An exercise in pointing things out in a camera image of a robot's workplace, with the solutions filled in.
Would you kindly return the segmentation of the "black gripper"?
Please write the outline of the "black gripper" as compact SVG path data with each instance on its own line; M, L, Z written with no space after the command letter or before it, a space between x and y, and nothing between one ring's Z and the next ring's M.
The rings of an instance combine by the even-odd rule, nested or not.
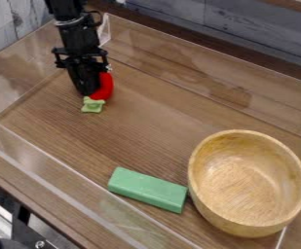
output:
M112 66L108 62L108 52L96 48L92 53L83 55L70 54L64 48L54 48L51 53L55 55L55 65L58 68L67 68L76 91L87 96L100 88L99 76L103 72L111 72ZM80 64L92 65L88 69L87 82L79 76L75 67Z

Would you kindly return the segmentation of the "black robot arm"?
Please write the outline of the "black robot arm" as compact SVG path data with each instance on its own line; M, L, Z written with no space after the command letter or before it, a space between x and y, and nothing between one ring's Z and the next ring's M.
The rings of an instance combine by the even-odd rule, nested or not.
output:
M44 0L54 16L63 46L54 48L55 65L68 71L76 91L88 96L100 87L99 74L108 71L107 51L100 48L98 27L103 16L84 10L87 0Z

